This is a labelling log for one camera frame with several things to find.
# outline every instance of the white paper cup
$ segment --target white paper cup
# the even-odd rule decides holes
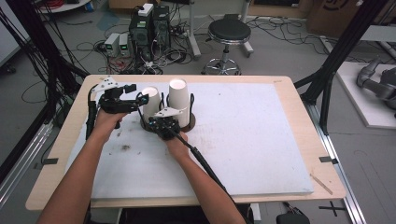
[[[182,78],[173,78],[169,82],[169,106],[174,109],[190,107],[187,82]]]
[[[184,128],[190,123],[190,107],[186,107],[182,110],[183,113],[173,116],[174,119],[178,120],[180,128]]]
[[[146,123],[149,123],[149,117],[160,111],[161,96],[155,87],[146,87],[142,90],[142,94],[148,94],[148,103],[143,105],[143,117]]]

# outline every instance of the forearm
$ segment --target forearm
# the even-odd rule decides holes
[[[210,223],[245,223],[230,197],[191,158],[178,162]]]
[[[90,138],[49,199],[37,223],[82,223],[104,141]]]

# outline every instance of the robotic hand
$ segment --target robotic hand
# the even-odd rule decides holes
[[[180,133],[180,125],[178,120],[173,119],[174,115],[182,113],[181,110],[176,110],[171,107],[167,107],[154,116],[148,118],[148,125],[152,131],[158,134],[162,140],[167,141]]]
[[[136,85],[125,85],[119,87],[119,84],[112,78],[108,77],[98,85],[92,87],[88,95],[88,119],[87,119],[87,132],[86,139],[90,136],[96,120],[97,107],[96,102],[91,100],[91,93],[105,91],[99,99],[99,106],[108,114],[118,113],[132,113],[139,109],[141,105],[146,105],[149,102],[149,95],[137,95],[135,100],[121,100],[120,97],[124,93],[136,91]]]

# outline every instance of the stool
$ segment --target stool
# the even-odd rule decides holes
[[[221,19],[213,21],[209,25],[208,34],[211,39],[225,44],[221,59],[212,59],[202,70],[202,75],[208,75],[208,69],[216,71],[219,75],[241,75],[239,65],[228,58],[229,47],[231,45],[243,45],[250,38],[250,28],[239,20]]]

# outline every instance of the cardboard box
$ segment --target cardboard box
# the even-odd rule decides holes
[[[358,11],[356,3],[357,0],[315,0],[306,20],[307,31],[339,37]]]
[[[297,7],[279,7],[279,6],[266,6],[249,5],[247,14],[249,16],[264,16],[264,17],[284,17],[284,18],[306,18],[307,12],[302,12]]]
[[[300,0],[298,3],[298,9],[302,12],[308,13],[311,11],[312,6],[314,5],[315,0]]]
[[[145,3],[151,3],[155,5],[153,2],[157,2],[158,4],[160,3],[159,0],[108,0],[108,6],[111,9],[133,9],[137,6],[143,6]]]
[[[382,10],[379,12],[378,16],[375,18],[375,23],[378,23],[382,20],[384,15],[387,13],[387,11],[391,8],[393,1],[388,1],[388,3],[382,8]],[[388,16],[385,18],[383,21],[383,24],[388,23],[392,21],[396,17],[396,7],[388,14]]]

